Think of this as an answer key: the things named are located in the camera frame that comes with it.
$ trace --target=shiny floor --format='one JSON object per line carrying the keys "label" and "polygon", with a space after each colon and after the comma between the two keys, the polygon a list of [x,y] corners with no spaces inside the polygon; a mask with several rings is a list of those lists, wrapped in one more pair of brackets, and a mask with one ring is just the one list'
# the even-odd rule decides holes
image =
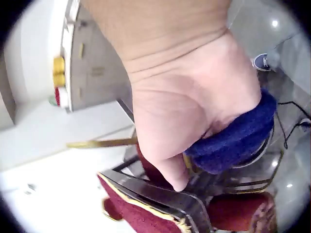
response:
{"label": "shiny floor", "polygon": [[[293,34],[302,32],[288,11],[273,0],[233,0],[228,14],[227,25],[250,59],[268,52]],[[300,80],[273,71],[259,71],[258,76],[262,86],[279,102],[295,101],[310,114],[310,93],[305,92],[303,86],[310,86],[310,43],[300,53],[305,53],[307,57],[299,60],[297,70],[291,72],[299,72]],[[291,52],[284,55],[296,56]],[[304,117],[293,104],[278,106],[278,114],[286,135]],[[283,147],[284,141],[280,138],[283,134],[278,123],[275,133],[277,137],[274,137],[272,145]],[[310,131],[297,128],[288,140],[288,149],[268,189],[276,193],[279,232],[288,229],[310,202],[310,176]]]}

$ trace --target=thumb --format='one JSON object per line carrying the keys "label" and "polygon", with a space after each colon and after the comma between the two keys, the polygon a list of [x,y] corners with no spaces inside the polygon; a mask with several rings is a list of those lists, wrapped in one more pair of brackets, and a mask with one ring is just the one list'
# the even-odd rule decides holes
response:
{"label": "thumb", "polygon": [[182,191],[189,181],[189,173],[183,160],[183,154],[166,159],[146,159],[155,166],[177,192]]}

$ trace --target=white wall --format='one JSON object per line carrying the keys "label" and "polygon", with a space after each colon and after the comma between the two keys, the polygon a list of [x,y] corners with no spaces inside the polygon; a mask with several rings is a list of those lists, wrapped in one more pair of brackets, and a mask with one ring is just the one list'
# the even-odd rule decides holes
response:
{"label": "white wall", "polygon": [[60,54],[68,0],[36,0],[23,13],[4,49],[14,99],[28,103],[54,93],[53,58]]}
{"label": "white wall", "polygon": [[133,127],[116,101],[67,114],[44,100],[18,108],[16,121],[0,132],[0,171],[63,151],[68,142]]}

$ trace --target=black cable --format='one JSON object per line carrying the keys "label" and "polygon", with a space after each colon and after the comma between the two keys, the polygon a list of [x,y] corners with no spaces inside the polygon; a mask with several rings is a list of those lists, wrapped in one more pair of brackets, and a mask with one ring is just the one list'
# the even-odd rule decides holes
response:
{"label": "black cable", "polygon": [[298,104],[296,104],[294,101],[282,102],[282,103],[277,103],[277,104],[278,104],[278,105],[285,105],[285,104],[290,104],[290,103],[292,103],[292,104],[295,105],[297,108],[299,108],[300,111],[302,111],[303,114],[304,114],[307,118],[309,118],[309,120],[311,120],[311,116],[310,116],[302,107],[300,107]]}
{"label": "black cable", "polygon": [[[311,120],[311,116],[302,108],[300,107],[298,104],[296,104],[294,101],[289,101],[289,102],[283,102],[283,103],[278,103],[278,105],[286,105],[286,104],[293,104],[295,105],[297,108],[299,108],[299,110],[301,112],[303,112],[303,114],[309,119]],[[289,137],[291,136],[291,134],[293,133],[294,129],[297,128],[298,126],[301,126],[303,124],[301,123],[296,123],[293,128],[291,129],[290,133],[288,134],[288,136],[286,137],[286,134],[285,134],[285,130],[283,128],[283,125],[281,123],[281,120],[280,120],[280,117],[279,117],[279,114],[277,113],[276,111],[276,117],[279,121],[279,124],[280,124],[280,127],[281,127],[281,130],[282,130],[282,133],[283,133],[283,136],[284,136],[284,148],[285,149],[288,149],[288,144],[287,144],[287,140],[289,139]]]}

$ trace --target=shoe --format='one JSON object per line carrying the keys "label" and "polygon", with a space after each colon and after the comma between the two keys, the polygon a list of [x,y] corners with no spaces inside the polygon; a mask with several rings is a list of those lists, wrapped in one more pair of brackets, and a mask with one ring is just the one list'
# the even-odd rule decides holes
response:
{"label": "shoe", "polygon": [[271,68],[267,64],[267,54],[262,53],[255,57],[253,61],[253,66],[259,71],[270,71]]}

